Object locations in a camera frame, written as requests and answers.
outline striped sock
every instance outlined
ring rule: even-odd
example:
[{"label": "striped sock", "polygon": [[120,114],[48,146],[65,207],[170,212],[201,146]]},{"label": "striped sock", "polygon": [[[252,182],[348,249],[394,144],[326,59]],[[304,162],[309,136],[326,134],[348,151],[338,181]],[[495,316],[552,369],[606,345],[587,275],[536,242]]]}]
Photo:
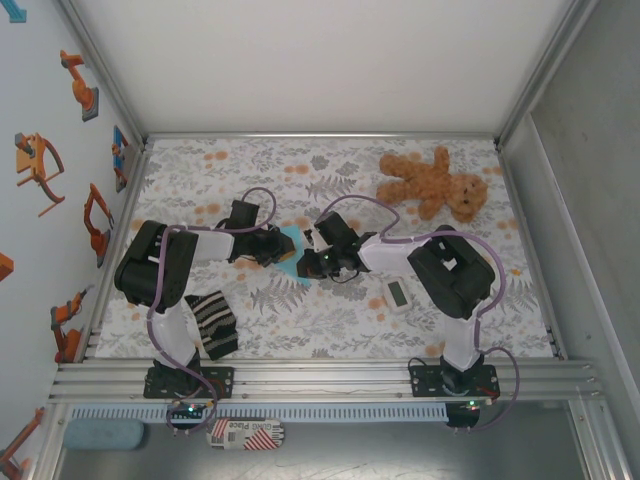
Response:
[{"label": "striped sock", "polygon": [[204,296],[187,295],[184,299],[196,317],[202,346],[211,360],[238,349],[236,317],[221,291]]}]

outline blue sponge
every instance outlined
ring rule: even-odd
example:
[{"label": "blue sponge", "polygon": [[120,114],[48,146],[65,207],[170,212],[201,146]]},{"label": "blue sponge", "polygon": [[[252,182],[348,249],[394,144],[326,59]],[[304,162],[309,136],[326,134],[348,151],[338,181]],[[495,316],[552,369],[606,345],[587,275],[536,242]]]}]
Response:
[{"label": "blue sponge", "polygon": [[299,277],[298,269],[296,268],[298,260],[300,260],[304,255],[304,246],[302,245],[302,233],[300,232],[300,228],[292,225],[290,227],[280,227],[280,231],[293,240],[293,245],[296,247],[296,253],[287,258],[284,262],[274,263],[273,266],[282,270],[287,275],[292,276],[305,287],[310,287],[311,282],[309,279]]},{"label": "blue sponge", "polygon": [[70,450],[133,450],[143,434],[140,420],[77,418],[69,422],[62,445]]}]

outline floral pattern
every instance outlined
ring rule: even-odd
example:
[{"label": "floral pattern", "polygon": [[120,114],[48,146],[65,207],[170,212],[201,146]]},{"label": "floral pattern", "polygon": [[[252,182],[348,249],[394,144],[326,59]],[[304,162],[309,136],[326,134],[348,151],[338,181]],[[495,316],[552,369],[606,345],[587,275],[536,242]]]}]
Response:
[{"label": "floral pattern", "polygon": [[[273,223],[308,228],[335,198],[357,193],[375,196],[381,182],[378,161],[387,152],[411,154],[431,162],[437,145],[451,154],[451,171],[480,175],[489,200],[474,221],[459,224],[445,206],[430,222],[417,215],[417,201],[398,207],[394,234],[415,235],[447,223],[474,233],[498,252],[507,271],[504,301],[483,317],[481,345],[502,345],[517,356],[552,355],[518,225],[498,159],[489,140],[411,140],[334,138],[159,139],[146,168],[128,242],[147,219],[163,223],[215,225],[231,202],[250,187],[265,186],[278,199]],[[264,219],[269,198],[256,192]],[[336,210],[359,234],[379,231],[391,220],[378,206],[349,200]],[[389,274],[362,274],[346,284],[313,280],[301,285],[276,268],[250,260],[193,265],[186,293],[222,290],[238,319],[237,358],[407,358],[438,356],[444,347],[447,317],[437,310],[414,276],[405,284],[413,308],[392,313],[382,296]],[[145,309],[129,305],[113,291],[102,324],[99,357],[151,357]],[[198,330],[184,308],[189,332]]]}]

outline teddy bear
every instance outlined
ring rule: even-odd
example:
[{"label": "teddy bear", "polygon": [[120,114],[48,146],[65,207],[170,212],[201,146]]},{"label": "teddy bear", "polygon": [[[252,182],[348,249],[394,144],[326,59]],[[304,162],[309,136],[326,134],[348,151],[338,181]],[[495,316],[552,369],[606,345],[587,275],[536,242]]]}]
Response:
[{"label": "teddy bear", "polygon": [[453,218],[469,223],[487,201],[488,186],[479,176],[449,173],[449,151],[443,146],[436,147],[433,165],[386,154],[380,171],[402,180],[380,185],[376,198],[388,205],[422,200],[418,214],[423,220],[431,220],[446,203]]}]

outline purple cable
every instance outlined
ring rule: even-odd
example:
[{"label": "purple cable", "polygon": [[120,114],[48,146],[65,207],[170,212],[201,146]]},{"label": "purple cable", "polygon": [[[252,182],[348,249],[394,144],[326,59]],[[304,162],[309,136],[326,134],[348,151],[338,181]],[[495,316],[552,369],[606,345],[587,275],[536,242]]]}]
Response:
[{"label": "purple cable", "polygon": [[486,425],[482,425],[480,427],[473,428],[470,431],[480,432],[482,430],[486,430],[486,429],[496,425],[497,423],[501,422],[502,419],[504,419],[504,417],[506,417],[507,413],[509,413],[509,411],[511,410],[511,408],[515,404],[516,399],[518,398],[518,393],[520,392],[520,368],[519,368],[518,362],[516,361],[516,358],[513,356],[513,354],[509,350],[504,348],[504,347],[491,347],[486,351],[480,350],[480,317],[482,317],[482,315],[487,313],[492,308],[495,308],[502,301],[502,297],[504,296],[504,292],[505,292],[505,290],[507,288],[507,274],[504,271],[504,265],[502,264],[502,261],[500,260],[500,257],[498,256],[496,251],[493,248],[491,248],[491,246],[487,242],[485,242],[484,240],[482,240],[481,238],[479,238],[479,237],[477,237],[475,235],[472,235],[472,234],[466,233],[466,232],[458,232],[458,231],[451,231],[451,230],[443,230],[443,231],[439,231],[439,232],[425,233],[425,234],[422,234],[422,235],[418,235],[417,237],[388,238],[386,236],[387,232],[389,230],[391,230],[400,221],[400,215],[398,214],[398,212],[394,208],[390,207],[389,205],[386,205],[385,203],[381,202],[377,198],[367,197],[365,195],[343,195],[342,197],[336,198],[333,202],[331,202],[329,204],[329,206],[327,208],[324,209],[324,211],[320,214],[319,219],[324,217],[325,214],[329,210],[331,210],[331,208],[333,208],[333,206],[336,203],[341,202],[342,200],[349,199],[349,198],[358,198],[358,199],[361,199],[361,200],[368,200],[368,201],[370,201],[372,203],[375,203],[376,205],[379,205],[380,207],[383,207],[383,208],[387,209],[391,213],[393,213],[393,215],[395,216],[395,219],[393,220],[393,222],[391,222],[389,225],[387,225],[385,228],[383,228],[380,231],[380,241],[382,243],[405,244],[405,243],[422,242],[422,241],[426,242],[427,240],[430,240],[432,238],[437,238],[437,237],[462,237],[462,238],[465,238],[467,240],[471,240],[473,242],[476,242],[477,244],[482,246],[489,253],[489,255],[491,255],[491,258],[493,258],[493,261],[495,262],[496,266],[498,267],[498,275],[500,277],[500,288],[498,289],[498,293],[496,294],[494,299],[491,301],[491,303],[489,303],[489,305],[487,305],[487,306],[481,308],[480,310],[478,310],[478,313],[476,314],[473,343],[474,343],[474,346],[475,346],[476,350],[478,350],[478,352],[480,352],[483,355],[488,355],[488,354],[490,354],[492,352],[496,352],[496,351],[501,351],[501,352],[505,353],[509,357],[511,362],[513,363],[513,368],[515,370],[515,376],[516,376],[516,379],[515,379],[516,380],[516,386],[515,386],[514,391],[513,391],[513,397],[511,397],[511,401],[507,405],[507,408],[505,408],[505,410],[497,418],[495,418],[491,422],[487,423]]},{"label": "purple cable", "polygon": [[[218,408],[218,395],[213,385],[205,377],[200,375],[198,372],[191,370],[190,368],[187,368],[186,366],[182,365],[180,362],[172,358],[167,352],[165,352],[160,346],[160,343],[158,342],[158,339],[156,338],[155,333],[153,332],[153,322],[152,322],[153,314],[156,312],[156,309],[160,304],[160,300],[162,298],[162,288],[164,286],[164,266],[165,266],[165,260],[167,256],[167,241],[169,238],[169,233],[171,233],[173,230],[197,230],[197,231],[211,231],[211,232],[222,232],[222,233],[248,233],[248,232],[253,232],[255,230],[259,230],[260,228],[267,225],[276,214],[277,202],[276,202],[275,195],[270,190],[264,187],[254,187],[247,190],[245,194],[242,196],[242,200],[244,200],[247,197],[247,195],[249,195],[251,192],[254,192],[257,190],[268,193],[269,196],[271,197],[271,200],[273,201],[273,206],[271,208],[271,213],[269,214],[268,218],[264,222],[259,223],[254,227],[240,228],[240,229],[225,229],[225,228],[209,228],[209,227],[195,227],[195,226],[186,227],[184,225],[171,225],[165,228],[164,232],[162,233],[162,240],[160,241],[160,255],[158,257],[158,280],[156,282],[156,295],[153,300],[153,304],[151,305],[151,307],[149,307],[149,311],[147,312],[147,334],[149,335],[149,339],[151,340],[151,343],[153,344],[153,346],[160,353],[160,356],[164,358],[167,362],[169,362],[171,365],[173,365],[174,367],[196,378],[200,383],[202,383],[205,387],[207,387],[209,392],[211,392],[211,396],[213,400],[213,407],[211,408],[211,412],[209,412],[209,414],[204,418],[204,420],[201,423],[199,423],[197,426],[189,430],[185,430],[186,435],[188,435],[190,431],[196,432],[201,428],[204,428],[207,425],[207,423],[209,423],[209,421],[215,416],[216,410]],[[174,431],[175,431],[175,426],[171,423],[171,415],[178,408],[179,407],[176,406],[172,409],[169,409],[167,411],[167,415],[165,418],[167,426],[169,426],[169,428],[173,428]]]}]

